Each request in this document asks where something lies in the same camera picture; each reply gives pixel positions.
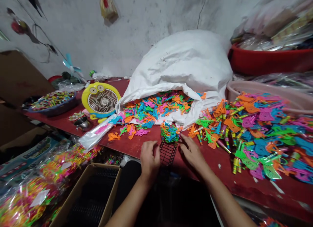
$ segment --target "metal cup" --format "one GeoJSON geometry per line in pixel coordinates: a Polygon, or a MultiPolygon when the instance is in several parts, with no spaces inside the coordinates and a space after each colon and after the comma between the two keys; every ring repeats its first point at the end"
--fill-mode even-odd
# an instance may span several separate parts
{"type": "Polygon", "coordinates": [[[76,126],[76,130],[80,129],[82,131],[88,131],[92,128],[92,122],[88,120],[87,117],[82,117],[75,121],[74,125],[76,126]]]}

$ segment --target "red table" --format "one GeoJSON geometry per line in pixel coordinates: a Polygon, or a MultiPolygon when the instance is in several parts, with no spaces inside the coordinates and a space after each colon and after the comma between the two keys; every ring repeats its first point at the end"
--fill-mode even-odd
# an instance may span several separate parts
{"type": "MultiPolygon", "coordinates": [[[[117,88],[122,96],[128,86],[128,81],[114,81],[109,82],[109,84],[117,88]]],[[[83,109],[83,105],[80,104],[69,112],[51,118],[47,118],[39,113],[27,112],[24,114],[32,119],[39,120],[47,125],[59,128],[68,133],[82,136],[83,132],[77,131],[73,123],[68,120],[68,117],[83,109]]],[[[120,127],[121,126],[116,126],[110,132],[119,133],[120,127]]],[[[160,135],[160,127],[153,126],[151,128],[151,132],[142,137],[134,136],[132,140],[129,140],[127,136],[122,136],[120,140],[109,142],[108,137],[105,136],[100,141],[100,144],[121,153],[139,158],[142,143],[150,140],[161,141],[160,135]]],[[[305,222],[313,223],[312,185],[296,181],[291,177],[282,174],[283,179],[275,182],[275,184],[284,192],[280,193],[269,180],[258,180],[256,182],[247,170],[243,170],[241,174],[233,175],[230,157],[223,149],[211,149],[206,144],[201,146],[200,149],[207,163],[232,194],[258,203],[264,208],[268,207],[287,216],[296,217],[304,220],[305,222]]],[[[183,161],[178,151],[172,165],[172,170],[181,175],[198,179],[195,173],[183,161]]]]}

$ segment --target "white wall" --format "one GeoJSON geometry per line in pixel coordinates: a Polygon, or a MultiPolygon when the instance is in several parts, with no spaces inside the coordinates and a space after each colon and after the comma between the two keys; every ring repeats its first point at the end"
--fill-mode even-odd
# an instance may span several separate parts
{"type": "MultiPolygon", "coordinates": [[[[27,0],[20,1],[55,47],[71,54],[85,77],[93,69],[123,77],[132,75],[154,43],[175,32],[198,28],[229,39],[260,0],[114,0],[119,19],[110,27],[104,24],[99,0],[39,0],[47,20],[27,0]]],[[[12,41],[0,42],[0,50],[19,48],[46,78],[66,71],[60,54],[51,54],[48,64],[40,63],[47,60],[46,48],[12,31],[6,7],[30,27],[34,23],[17,0],[0,0],[0,30],[12,41]]],[[[38,39],[48,42],[40,31],[38,39]]]]}

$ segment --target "small fan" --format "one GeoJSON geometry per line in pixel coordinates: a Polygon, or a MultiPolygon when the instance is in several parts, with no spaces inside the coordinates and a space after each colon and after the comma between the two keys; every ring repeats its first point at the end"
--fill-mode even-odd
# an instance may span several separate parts
{"type": "Polygon", "coordinates": [[[117,89],[106,83],[90,84],[82,93],[82,104],[90,113],[90,119],[103,122],[115,113],[115,106],[121,98],[117,89]]]}

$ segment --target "blue bowl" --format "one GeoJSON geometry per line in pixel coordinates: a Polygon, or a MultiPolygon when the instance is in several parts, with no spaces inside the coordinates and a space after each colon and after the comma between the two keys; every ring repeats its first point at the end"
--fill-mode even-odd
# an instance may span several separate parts
{"type": "Polygon", "coordinates": [[[53,116],[57,116],[60,114],[63,114],[71,109],[73,109],[75,106],[78,105],[78,100],[76,99],[76,92],[74,93],[74,96],[65,101],[62,102],[56,106],[53,107],[49,107],[47,109],[44,110],[39,110],[39,111],[34,111],[31,107],[28,109],[29,113],[41,113],[47,117],[53,117],[53,116]]]}

